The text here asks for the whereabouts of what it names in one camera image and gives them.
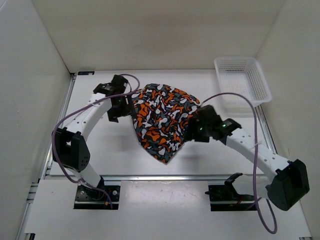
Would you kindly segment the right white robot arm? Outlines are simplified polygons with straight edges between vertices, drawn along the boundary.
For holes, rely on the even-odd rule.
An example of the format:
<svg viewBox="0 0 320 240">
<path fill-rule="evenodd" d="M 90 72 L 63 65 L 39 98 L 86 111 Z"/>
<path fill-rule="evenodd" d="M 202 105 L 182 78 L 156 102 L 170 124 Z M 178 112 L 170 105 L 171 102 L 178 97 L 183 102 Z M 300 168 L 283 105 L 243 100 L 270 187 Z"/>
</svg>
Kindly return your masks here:
<svg viewBox="0 0 320 240">
<path fill-rule="evenodd" d="M 210 139 L 220 141 L 251 163 L 256 163 L 267 177 L 259 180 L 237 172 L 225 180 L 219 191 L 208 191 L 219 201 L 236 200 L 256 193 L 278 209 L 288 211 L 310 190 L 307 167 L 301 160 L 290 161 L 264 145 L 255 144 L 255 138 L 238 122 L 231 118 L 222 120 L 211 105 L 199 108 L 190 118 L 186 139 L 204 143 Z"/>
</svg>

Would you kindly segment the orange camouflage shorts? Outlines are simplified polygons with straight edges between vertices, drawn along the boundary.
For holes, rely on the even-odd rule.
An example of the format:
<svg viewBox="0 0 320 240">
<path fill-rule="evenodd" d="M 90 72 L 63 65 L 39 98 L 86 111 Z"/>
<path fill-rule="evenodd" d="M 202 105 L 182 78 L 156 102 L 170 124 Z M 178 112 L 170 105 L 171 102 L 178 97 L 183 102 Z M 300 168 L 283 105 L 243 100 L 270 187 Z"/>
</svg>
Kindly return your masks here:
<svg viewBox="0 0 320 240">
<path fill-rule="evenodd" d="M 189 120 L 200 106 L 193 95 L 166 84 L 150 83 L 132 95 L 132 124 L 144 150 L 168 164 L 186 141 Z"/>
</svg>

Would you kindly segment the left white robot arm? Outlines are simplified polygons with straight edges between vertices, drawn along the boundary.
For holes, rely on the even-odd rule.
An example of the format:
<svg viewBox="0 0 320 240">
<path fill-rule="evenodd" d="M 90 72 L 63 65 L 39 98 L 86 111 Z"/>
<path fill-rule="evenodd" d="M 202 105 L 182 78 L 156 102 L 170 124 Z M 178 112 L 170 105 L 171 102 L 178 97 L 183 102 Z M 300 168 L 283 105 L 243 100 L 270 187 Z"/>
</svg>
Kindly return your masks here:
<svg viewBox="0 0 320 240">
<path fill-rule="evenodd" d="M 83 108 L 65 116 L 51 134 L 52 157 L 67 179 L 84 186 L 93 200 L 106 194 L 104 179 L 90 165 L 87 139 L 103 115 L 110 122 L 134 113 L 133 90 L 126 92 L 128 74 L 116 74 L 111 82 L 100 83 Z"/>
</svg>

